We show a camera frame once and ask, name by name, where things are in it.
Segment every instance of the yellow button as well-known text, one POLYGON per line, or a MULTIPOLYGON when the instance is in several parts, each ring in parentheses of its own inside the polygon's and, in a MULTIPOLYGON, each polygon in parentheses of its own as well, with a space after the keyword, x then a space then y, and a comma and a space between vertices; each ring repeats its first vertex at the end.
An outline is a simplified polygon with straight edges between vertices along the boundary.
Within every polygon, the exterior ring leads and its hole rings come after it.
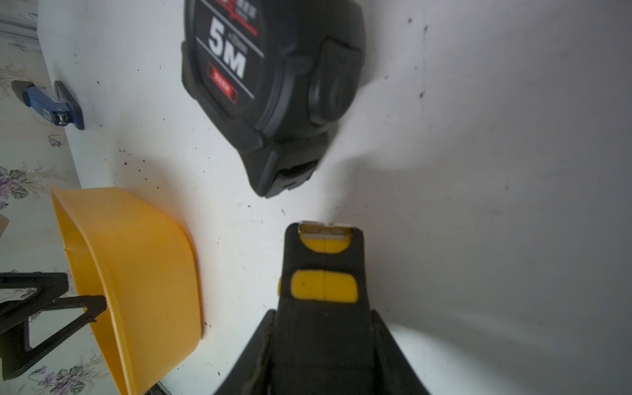
POLYGON ((324 300, 325 272, 322 270, 297 270, 292 275, 290 292, 294 299, 324 300))
POLYGON ((351 274, 325 272, 325 301, 356 303, 358 283, 351 274))
POLYGON ((356 303, 358 284, 351 274, 325 270, 297 270, 290 292, 295 299, 356 303))

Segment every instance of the yellow plastic container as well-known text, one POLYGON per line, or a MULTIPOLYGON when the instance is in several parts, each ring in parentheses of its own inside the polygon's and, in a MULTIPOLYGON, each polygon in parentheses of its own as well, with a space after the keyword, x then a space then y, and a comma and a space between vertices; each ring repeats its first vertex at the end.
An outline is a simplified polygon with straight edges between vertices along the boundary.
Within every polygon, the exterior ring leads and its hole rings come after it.
POLYGON ((79 295, 105 295, 90 324, 121 395, 142 395, 202 335, 197 275, 183 230, 120 188, 52 190, 79 295))

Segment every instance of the tape measure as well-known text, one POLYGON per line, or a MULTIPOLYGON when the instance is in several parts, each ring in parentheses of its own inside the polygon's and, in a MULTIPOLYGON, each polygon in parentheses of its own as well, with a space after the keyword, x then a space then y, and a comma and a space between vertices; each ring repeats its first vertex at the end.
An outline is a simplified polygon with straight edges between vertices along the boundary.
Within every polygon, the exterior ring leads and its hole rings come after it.
POLYGON ((429 395, 370 308, 360 229, 288 226, 277 293, 215 395, 429 395))
POLYGON ((187 0, 182 81, 271 197, 308 180, 365 55, 351 0, 187 0))

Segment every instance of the purple flower pattern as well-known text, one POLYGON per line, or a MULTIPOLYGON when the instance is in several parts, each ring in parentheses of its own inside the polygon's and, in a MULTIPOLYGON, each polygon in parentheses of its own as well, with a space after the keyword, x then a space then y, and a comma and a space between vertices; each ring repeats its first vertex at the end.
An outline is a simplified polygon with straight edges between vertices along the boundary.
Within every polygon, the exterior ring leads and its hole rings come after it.
POLYGON ((33 171, 28 171, 27 167, 24 164, 20 169, 7 170, 0 166, 0 210, 9 205, 6 200, 11 197, 24 199, 31 196, 37 200, 40 193, 48 193, 48 186, 42 182, 44 179, 63 179, 54 168, 43 170, 39 162, 33 171))
POLYGON ((51 143, 51 147, 61 147, 62 142, 57 140, 56 136, 58 135, 50 135, 48 136, 48 142, 51 143))
POLYGON ((28 379, 35 381, 37 387, 33 389, 52 395, 77 395, 88 387, 90 392, 94 386, 94 381, 102 379, 107 373, 100 372, 100 366, 103 364, 102 355, 93 355, 90 361, 83 362, 83 357, 77 366, 70 369, 60 369, 58 372, 46 373, 48 369, 42 366, 34 370, 28 375, 28 379))

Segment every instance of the white table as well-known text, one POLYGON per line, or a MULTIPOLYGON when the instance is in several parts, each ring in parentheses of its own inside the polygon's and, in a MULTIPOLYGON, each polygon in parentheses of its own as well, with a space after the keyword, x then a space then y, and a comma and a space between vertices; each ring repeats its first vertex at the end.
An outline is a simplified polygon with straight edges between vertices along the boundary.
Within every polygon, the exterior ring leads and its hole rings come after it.
POLYGON ((163 382, 213 393, 277 303, 285 227, 311 219, 364 230, 372 305, 433 394, 620 393, 630 7, 362 3, 362 88, 312 179, 266 200, 182 87, 182 1, 41 0, 82 186, 132 191, 197 251, 208 326, 163 382))

